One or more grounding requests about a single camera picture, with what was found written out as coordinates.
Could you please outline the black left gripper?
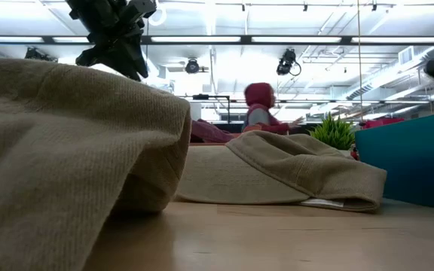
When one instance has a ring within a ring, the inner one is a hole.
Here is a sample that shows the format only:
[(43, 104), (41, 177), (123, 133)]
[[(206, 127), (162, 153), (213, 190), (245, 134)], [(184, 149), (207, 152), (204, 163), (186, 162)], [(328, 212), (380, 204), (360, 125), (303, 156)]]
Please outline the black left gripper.
[[(148, 77), (148, 67), (139, 37), (148, 19), (156, 10), (154, 0), (66, 0), (71, 8), (69, 16), (79, 20), (89, 32), (87, 40), (94, 44), (113, 44), (102, 55), (102, 64), (123, 76), (141, 81)], [(102, 48), (84, 50), (76, 65), (92, 66), (101, 63)]]

